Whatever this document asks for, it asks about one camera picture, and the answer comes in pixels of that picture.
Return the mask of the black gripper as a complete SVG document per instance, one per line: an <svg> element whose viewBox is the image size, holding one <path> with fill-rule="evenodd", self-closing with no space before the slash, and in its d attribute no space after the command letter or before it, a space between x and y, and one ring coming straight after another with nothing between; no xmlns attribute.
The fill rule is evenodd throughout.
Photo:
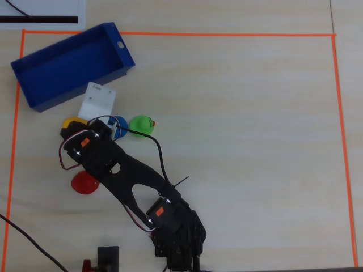
<svg viewBox="0 0 363 272"><path fill-rule="evenodd" d="M60 130L63 140L81 142L92 141L93 139L112 140L112 130L100 119L87 121L82 118L66 119Z"/></svg>

